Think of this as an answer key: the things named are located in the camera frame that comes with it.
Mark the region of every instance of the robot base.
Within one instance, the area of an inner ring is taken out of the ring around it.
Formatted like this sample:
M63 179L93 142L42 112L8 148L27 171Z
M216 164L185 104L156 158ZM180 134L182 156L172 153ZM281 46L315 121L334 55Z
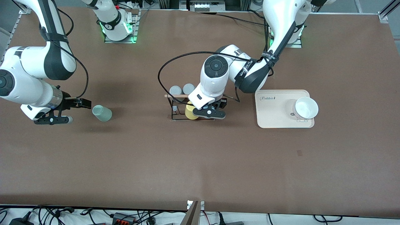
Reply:
M105 34L104 34L104 43L120 43L120 44L134 44L136 43L136 40L138 39L138 30L139 30L139 23L138 20L140 19L141 15L141 10L139 10L138 14L132 14L129 12L130 19L128 19L129 23L132 23L132 25L128 25L127 29L132 30L132 33L128 35L126 38L120 40L120 41L113 41L110 40Z
M268 27L268 33L269 33L269 40L270 40L270 46L272 45L274 41L274 36L271 34L271 29ZM297 40L291 44L287 44L286 48L302 48L302 43L301 43L301 35L300 37L297 38Z

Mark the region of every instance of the light green cup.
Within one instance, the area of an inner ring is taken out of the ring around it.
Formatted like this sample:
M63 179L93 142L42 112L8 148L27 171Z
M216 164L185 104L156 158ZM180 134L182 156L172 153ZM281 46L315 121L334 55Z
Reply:
M109 121L112 116L112 112L109 108L99 104L92 108L92 113L102 122Z

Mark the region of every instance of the black adapter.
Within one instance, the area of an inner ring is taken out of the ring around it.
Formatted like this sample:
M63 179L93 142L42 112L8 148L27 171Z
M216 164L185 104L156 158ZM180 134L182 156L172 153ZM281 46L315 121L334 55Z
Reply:
M34 225L34 224L23 218L15 218L11 220L10 225Z

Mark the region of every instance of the yellow cup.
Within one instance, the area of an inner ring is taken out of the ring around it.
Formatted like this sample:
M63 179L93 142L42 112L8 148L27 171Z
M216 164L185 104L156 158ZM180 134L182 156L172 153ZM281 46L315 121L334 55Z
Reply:
M193 115L193 109L194 109L194 106L186 105L185 116L188 119L195 120L195 119L199 118L198 116Z

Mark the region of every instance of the plug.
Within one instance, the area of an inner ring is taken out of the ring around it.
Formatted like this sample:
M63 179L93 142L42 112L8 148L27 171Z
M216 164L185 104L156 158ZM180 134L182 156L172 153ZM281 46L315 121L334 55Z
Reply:
M122 213L115 213L112 217L112 224L132 225L135 221L135 217Z
M147 221L148 221L148 225L155 225L156 224L156 219L154 217L149 218Z
M15 218L11 220L10 225L34 225L34 224L23 218Z

